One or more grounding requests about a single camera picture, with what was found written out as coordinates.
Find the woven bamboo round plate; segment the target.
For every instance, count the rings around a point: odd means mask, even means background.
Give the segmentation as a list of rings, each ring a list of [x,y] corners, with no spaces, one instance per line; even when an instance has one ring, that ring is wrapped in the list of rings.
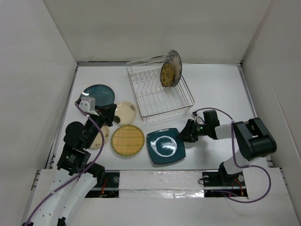
[[[135,125],[124,125],[116,129],[111,136],[113,151],[124,157],[138,154],[144,147],[143,131]]]

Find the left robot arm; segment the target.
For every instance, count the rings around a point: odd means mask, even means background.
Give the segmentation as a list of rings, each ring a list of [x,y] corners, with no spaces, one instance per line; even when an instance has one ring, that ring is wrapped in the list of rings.
[[[55,178],[48,195],[35,207],[25,226],[66,226],[87,193],[106,182],[105,168],[89,161],[87,149],[103,125],[112,126],[116,104],[93,109],[76,101],[75,106],[87,117],[85,124],[74,121],[65,129],[62,154],[57,162]]]

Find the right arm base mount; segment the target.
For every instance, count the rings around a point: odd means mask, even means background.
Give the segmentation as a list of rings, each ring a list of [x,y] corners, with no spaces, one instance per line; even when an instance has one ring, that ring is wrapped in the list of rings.
[[[209,197],[247,197],[243,173],[222,180],[218,171],[203,171],[198,183],[204,188],[204,196]]]

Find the blue floral white plate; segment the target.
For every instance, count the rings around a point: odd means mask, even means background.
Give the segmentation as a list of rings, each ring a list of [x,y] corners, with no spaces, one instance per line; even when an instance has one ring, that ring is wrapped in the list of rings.
[[[173,77],[170,87],[175,87],[179,83],[181,76],[182,76],[181,57],[176,50],[170,50],[165,58],[165,62],[170,63],[173,68],[174,77]]]

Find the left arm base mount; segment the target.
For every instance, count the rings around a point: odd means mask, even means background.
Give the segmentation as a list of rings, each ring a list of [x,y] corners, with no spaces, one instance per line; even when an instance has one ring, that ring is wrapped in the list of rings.
[[[105,172],[102,183],[93,187],[89,194],[92,198],[118,198],[119,197],[120,171],[109,170]]]

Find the cream plate with black blotch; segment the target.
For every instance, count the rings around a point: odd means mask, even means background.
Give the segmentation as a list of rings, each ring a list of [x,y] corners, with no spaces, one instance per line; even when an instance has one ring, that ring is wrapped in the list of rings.
[[[131,124],[135,120],[136,114],[136,108],[132,103],[121,102],[117,104],[113,121],[119,125]]]

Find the dark green square plate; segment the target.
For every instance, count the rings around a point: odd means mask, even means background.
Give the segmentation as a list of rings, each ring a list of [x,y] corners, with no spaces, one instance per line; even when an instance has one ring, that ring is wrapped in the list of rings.
[[[155,166],[171,165],[186,157],[183,141],[177,138],[177,128],[161,129],[147,134],[146,145]]]

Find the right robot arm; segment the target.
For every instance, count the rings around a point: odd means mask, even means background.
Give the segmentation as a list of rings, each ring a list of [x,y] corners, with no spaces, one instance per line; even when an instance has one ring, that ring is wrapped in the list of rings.
[[[195,143],[199,136],[208,136],[213,140],[231,139],[234,148],[238,144],[238,151],[232,150],[232,156],[222,162],[219,169],[207,179],[208,183],[228,185],[238,178],[244,168],[251,166],[258,158],[263,158],[277,150],[277,144],[263,121],[256,117],[248,121],[220,124],[216,108],[203,108],[203,117],[198,115],[200,110],[192,113],[184,129],[177,135],[183,142]]]

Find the round teal glazed plate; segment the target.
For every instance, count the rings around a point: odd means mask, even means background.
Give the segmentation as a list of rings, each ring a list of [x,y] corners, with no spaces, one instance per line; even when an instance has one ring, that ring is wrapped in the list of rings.
[[[114,103],[115,93],[109,86],[96,84],[82,91],[81,97],[92,97],[95,99],[96,106],[105,106]]]

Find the small yellow patterned plate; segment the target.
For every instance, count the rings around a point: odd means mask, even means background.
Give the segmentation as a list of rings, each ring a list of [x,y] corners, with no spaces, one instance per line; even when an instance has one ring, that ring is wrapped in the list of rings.
[[[163,87],[171,85],[174,77],[173,67],[169,62],[165,62],[161,68],[160,80]]]

